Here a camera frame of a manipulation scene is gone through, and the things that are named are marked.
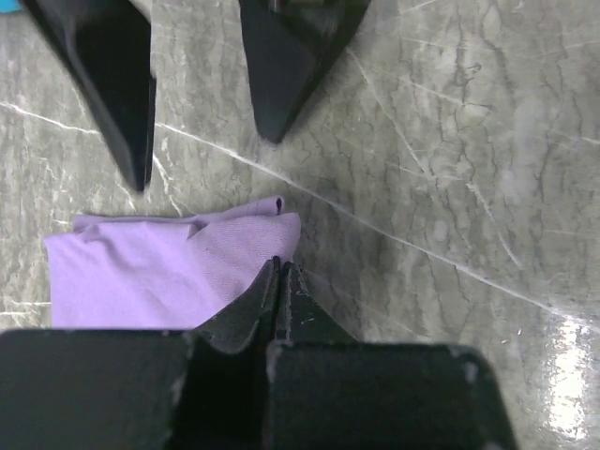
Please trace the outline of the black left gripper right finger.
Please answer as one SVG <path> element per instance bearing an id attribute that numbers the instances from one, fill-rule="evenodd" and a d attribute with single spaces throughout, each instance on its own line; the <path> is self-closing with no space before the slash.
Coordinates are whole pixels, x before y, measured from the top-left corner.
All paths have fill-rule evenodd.
<path id="1" fill-rule="evenodd" d="M 349 336 L 283 269 L 266 351 L 269 449 L 514 449 L 495 373 L 458 344 Z"/>

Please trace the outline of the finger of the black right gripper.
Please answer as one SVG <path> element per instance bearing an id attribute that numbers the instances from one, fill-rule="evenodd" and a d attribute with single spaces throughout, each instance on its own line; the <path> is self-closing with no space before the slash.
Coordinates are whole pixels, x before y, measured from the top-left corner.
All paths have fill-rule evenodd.
<path id="1" fill-rule="evenodd" d="M 258 134 L 281 143 L 363 21 L 368 1 L 239 3 Z"/>
<path id="2" fill-rule="evenodd" d="M 151 180 L 157 80 L 151 23 L 129 0 L 22 4 L 77 85 L 124 181 Z"/>

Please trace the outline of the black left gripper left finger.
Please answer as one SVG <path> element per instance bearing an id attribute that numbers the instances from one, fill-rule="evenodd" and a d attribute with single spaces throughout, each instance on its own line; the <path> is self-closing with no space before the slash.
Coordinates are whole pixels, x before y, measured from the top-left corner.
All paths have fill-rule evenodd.
<path id="1" fill-rule="evenodd" d="M 5 449 L 256 449 L 280 261 L 190 330 L 1 336 Z"/>

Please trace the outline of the purple t-shirt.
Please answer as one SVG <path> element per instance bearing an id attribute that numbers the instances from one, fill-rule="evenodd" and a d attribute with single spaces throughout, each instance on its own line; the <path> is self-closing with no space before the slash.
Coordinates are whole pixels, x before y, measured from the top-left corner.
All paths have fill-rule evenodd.
<path id="1" fill-rule="evenodd" d="M 274 257 L 288 262 L 301 220 L 281 197 L 193 217 L 78 215 L 46 238 L 51 324 L 191 329 L 241 295 Z"/>

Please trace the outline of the folded teal t-shirt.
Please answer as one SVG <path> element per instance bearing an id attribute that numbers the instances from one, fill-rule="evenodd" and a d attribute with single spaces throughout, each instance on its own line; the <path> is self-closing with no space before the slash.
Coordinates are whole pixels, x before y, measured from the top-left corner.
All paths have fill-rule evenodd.
<path id="1" fill-rule="evenodd" d="M 19 0 L 0 0 L 0 14 L 18 13 L 23 10 Z"/>

